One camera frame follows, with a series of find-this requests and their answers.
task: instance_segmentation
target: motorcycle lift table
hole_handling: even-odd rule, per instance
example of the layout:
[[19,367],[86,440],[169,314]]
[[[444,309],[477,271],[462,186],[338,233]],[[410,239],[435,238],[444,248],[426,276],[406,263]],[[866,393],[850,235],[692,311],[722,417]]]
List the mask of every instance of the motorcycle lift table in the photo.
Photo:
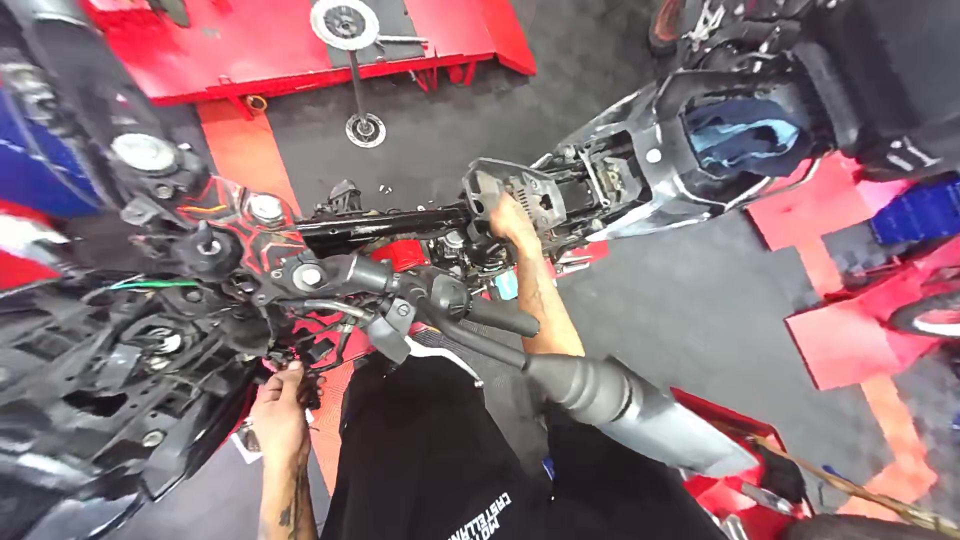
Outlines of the motorcycle lift table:
[[[306,0],[192,0],[188,25],[147,0],[84,0],[84,9],[136,83],[158,105],[229,99],[248,106],[272,97],[350,80],[345,51],[310,27]],[[510,0],[371,0],[381,35],[422,37],[358,51],[360,76],[410,73],[425,91],[439,68],[469,85],[479,61],[496,58],[521,74],[537,65]]]

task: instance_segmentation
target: concrete floor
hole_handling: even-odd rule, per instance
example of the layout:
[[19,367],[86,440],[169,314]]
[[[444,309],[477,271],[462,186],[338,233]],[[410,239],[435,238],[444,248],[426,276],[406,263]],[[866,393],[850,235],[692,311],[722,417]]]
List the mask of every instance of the concrete floor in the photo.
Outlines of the concrete floor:
[[[270,121],[300,207],[325,200],[343,178],[361,187],[368,209],[438,206],[456,198],[476,157],[535,160],[654,79],[645,43],[653,4],[515,0],[538,75],[490,63],[473,86],[441,83],[426,95],[410,82],[365,82],[368,107],[388,130],[376,149],[359,149],[344,136],[349,86],[271,100]],[[382,184],[394,191],[381,193]],[[890,461],[858,387],[814,389],[782,322],[810,305],[812,289],[796,253],[766,251],[744,215],[616,241],[608,258],[561,279],[560,289],[590,355],[616,355],[656,383],[769,422],[791,452],[854,481]],[[259,470],[231,453],[225,446],[114,537],[253,538]],[[843,501],[814,499],[826,509]],[[206,512],[191,510],[204,500],[212,502]]]

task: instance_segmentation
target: mechanic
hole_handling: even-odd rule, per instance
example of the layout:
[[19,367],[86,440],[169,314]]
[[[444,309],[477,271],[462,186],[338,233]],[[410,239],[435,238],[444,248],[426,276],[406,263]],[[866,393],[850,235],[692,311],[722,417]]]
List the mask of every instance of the mechanic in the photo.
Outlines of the mechanic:
[[[526,212],[509,195],[491,229],[516,246],[519,307],[537,317],[528,353],[583,356]],[[484,407],[483,390],[442,357],[364,359],[345,398],[343,445],[324,539],[725,538],[678,472],[547,409],[555,480],[547,492]],[[263,451],[260,537],[317,537],[307,485],[309,437],[298,362],[253,405]]]

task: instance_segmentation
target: human arm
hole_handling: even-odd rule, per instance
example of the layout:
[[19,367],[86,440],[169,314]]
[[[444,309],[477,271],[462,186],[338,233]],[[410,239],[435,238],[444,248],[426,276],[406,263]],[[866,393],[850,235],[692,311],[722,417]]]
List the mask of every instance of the human arm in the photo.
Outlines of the human arm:
[[316,540],[306,463],[310,456],[306,418],[297,399],[303,366],[290,362],[257,394],[253,432],[263,452],[261,540]]
[[516,280],[520,309],[540,321],[540,333],[523,339],[523,350],[530,354],[584,356],[584,345],[573,328],[553,277],[543,260],[540,239],[523,207],[507,193],[491,214],[493,234],[509,239],[516,246]]

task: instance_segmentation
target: tire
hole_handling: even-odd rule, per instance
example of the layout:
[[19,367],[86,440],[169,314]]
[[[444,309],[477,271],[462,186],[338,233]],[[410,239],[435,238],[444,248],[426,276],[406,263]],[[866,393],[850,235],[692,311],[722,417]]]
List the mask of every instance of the tire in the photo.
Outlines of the tire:
[[823,514],[801,520],[783,540],[945,540],[942,532],[863,516]]
[[[956,313],[955,322],[941,317],[952,313]],[[890,316],[890,324],[916,335],[960,338],[960,291],[935,294],[901,307]]]
[[667,57],[677,51],[685,5],[686,0],[660,0],[647,31],[650,52],[655,57]]

